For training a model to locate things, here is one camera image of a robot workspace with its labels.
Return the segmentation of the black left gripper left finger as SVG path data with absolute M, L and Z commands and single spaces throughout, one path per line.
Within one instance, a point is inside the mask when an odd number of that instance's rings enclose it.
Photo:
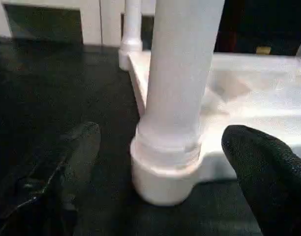
M 44 140 L 0 180 L 0 236 L 71 236 L 101 132 L 80 123 Z

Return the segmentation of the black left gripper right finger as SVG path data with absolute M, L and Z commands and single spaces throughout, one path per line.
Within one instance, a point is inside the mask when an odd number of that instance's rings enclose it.
M 280 139 L 229 125 L 222 149 L 265 236 L 301 236 L 301 159 Z

